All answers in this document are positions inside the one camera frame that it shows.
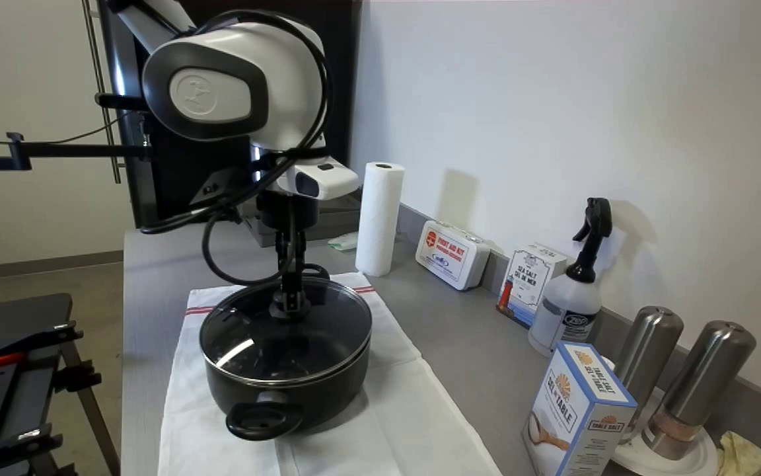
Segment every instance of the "clear plastic bottle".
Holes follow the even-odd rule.
[[[577,240],[584,240],[584,251],[566,274],[558,274],[541,288],[541,305],[529,330],[529,341],[538,354],[550,354],[559,339],[592,341],[592,329],[600,315],[595,256],[611,229],[611,203],[604,198],[588,198],[584,229],[577,235]]]
[[[567,274],[550,281],[529,330],[529,341],[538,354],[550,354],[558,341],[588,341],[600,315],[600,294],[595,282],[578,282]]]

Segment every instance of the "metal canister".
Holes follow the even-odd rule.
[[[662,457],[680,461],[694,442],[697,429],[735,380],[755,346],[754,334],[736,322],[714,319],[694,341],[684,371],[662,399],[662,408],[643,434]]]
[[[648,405],[658,378],[682,334],[682,317],[665,306],[643,306],[621,354],[616,359],[616,375],[637,399],[637,412]]]

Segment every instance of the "metal pole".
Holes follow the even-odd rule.
[[[104,96],[105,93],[105,76],[104,76],[101,55],[98,55],[98,46],[96,46],[96,23],[92,23],[89,0],[82,0],[82,14],[85,14],[89,59],[92,59],[96,89]],[[101,109],[101,120],[104,120],[104,124],[110,124],[108,109]],[[105,141],[108,141],[108,145],[114,145],[114,130],[110,126],[105,130]],[[123,162],[119,162],[119,157],[110,157],[114,182],[121,182],[121,175],[119,175],[121,167],[123,167]]]
[[[82,363],[78,350],[77,350],[73,343],[65,343],[61,351],[63,351],[63,363],[65,363],[69,367]],[[92,434],[96,434],[96,442],[98,442],[98,446],[101,446],[101,456],[104,456],[105,462],[108,462],[110,476],[119,476],[119,456],[117,456],[117,446],[114,446],[108,424],[105,424],[105,419],[101,415],[101,408],[98,408],[98,403],[96,403],[92,389],[89,389],[89,386],[82,389],[82,392],[78,392],[78,399],[82,399],[82,408],[85,408],[85,412],[88,412],[88,421],[89,421],[89,429],[92,429]]]

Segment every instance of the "white box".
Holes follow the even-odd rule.
[[[563,274],[566,267],[567,256],[544,243],[520,245],[505,270],[497,310],[532,329],[544,282]]]
[[[633,397],[588,343],[558,343],[524,442],[538,476],[598,476],[633,415]]]
[[[458,290],[475,288],[484,281],[488,243],[427,219],[418,237],[414,261]]]

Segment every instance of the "white wall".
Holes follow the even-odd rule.
[[[406,167],[403,203],[503,251],[567,248],[604,192],[627,243],[602,302],[758,339],[761,2],[366,0],[355,158]]]
[[[19,130],[30,141],[56,141],[92,130],[101,124],[92,96],[78,2],[0,0],[0,137]],[[119,251],[133,212],[110,163],[35,163],[35,171],[0,171],[0,265]]]

